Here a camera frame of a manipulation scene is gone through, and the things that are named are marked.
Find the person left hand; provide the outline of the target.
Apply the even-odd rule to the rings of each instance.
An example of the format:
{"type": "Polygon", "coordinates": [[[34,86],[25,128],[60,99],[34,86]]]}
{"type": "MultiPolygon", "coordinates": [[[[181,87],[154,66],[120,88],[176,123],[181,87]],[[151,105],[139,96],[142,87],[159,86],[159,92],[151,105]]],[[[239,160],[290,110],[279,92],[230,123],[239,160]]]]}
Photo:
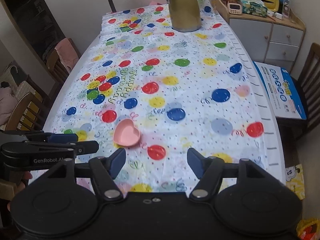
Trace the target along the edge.
{"type": "Polygon", "coordinates": [[[23,191],[29,183],[29,180],[33,176],[29,171],[12,171],[10,172],[10,202],[7,204],[7,208],[11,211],[11,202],[16,194],[23,191]]]}

